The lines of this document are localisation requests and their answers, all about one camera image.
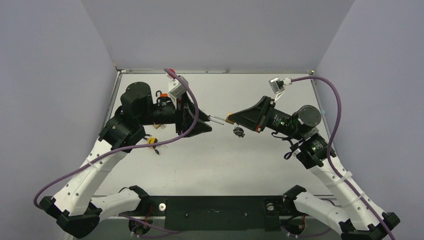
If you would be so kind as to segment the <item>small brass padlock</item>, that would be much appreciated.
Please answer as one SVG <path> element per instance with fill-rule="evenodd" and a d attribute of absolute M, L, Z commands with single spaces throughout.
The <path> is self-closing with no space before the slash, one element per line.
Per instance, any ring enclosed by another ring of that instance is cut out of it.
<path fill-rule="evenodd" d="M 223 117 L 219 117 L 215 115 L 208 115 L 208 119 L 210 122 L 213 122 L 219 125 L 225 125 L 225 124 L 234 125 L 235 124 L 233 121 L 229 120 L 228 118 L 223 118 Z"/>

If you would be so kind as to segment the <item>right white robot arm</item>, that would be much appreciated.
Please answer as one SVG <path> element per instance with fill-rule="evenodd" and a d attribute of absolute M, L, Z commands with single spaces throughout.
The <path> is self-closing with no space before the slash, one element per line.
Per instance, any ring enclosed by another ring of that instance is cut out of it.
<path fill-rule="evenodd" d="M 320 135 L 320 111 L 304 105 L 293 114 L 275 108 L 275 102 L 263 96 L 254 106 L 228 115 L 227 120 L 290 143 L 290 155 L 315 175 L 335 197 L 333 205 L 296 185 L 283 194 L 282 207 L 293 215 L 306 214 L 337 232 L 343 240 L 381 240 L 399 223 L 393 212 L 377 206 L 353 180 L 336 152 Z"/>

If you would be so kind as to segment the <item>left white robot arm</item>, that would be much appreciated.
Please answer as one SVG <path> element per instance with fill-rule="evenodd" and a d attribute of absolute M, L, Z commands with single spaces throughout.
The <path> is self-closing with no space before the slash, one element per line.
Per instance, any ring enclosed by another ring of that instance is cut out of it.
<path fill-rule="evenodd" d="M 82 170 L 54 196 L 44 197 L 39 206 L 71 236 L 81 239 L 97 225 L 121 213 L 145 214 L 149 195 L 139 186 L 125 187 L 116 194 L 94 194 L 112 169 L 129 154 L 132 147 L 147 137 L 145 126 L 174 124 L 179 136 L 190 138 L 209 133 L 208 116 L 196 110 L 184 93 L 176 102 L 167 95 L 153 97 L 145 82 L 130 84 L 120 98 L 121 105 L 101 130 Z"/>

